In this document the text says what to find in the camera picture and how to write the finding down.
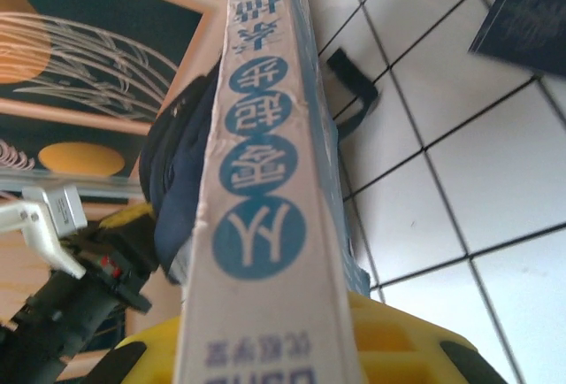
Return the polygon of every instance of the tiled wall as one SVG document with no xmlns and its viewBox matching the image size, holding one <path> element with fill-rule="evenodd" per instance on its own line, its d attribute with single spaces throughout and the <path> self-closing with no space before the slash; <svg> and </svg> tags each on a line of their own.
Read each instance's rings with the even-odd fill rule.
<svg viewBox="0 0 566 384">
<path fill-rule="evenodd" d="M 509 383 L 566 382 L 566 83 L 468 53 L 493 0 L 310 0 L 379 107 L 341 145 L 376 300 L 476 344 Z M 337 120 L 355 108 L 328 77 Z"/>
</svg>

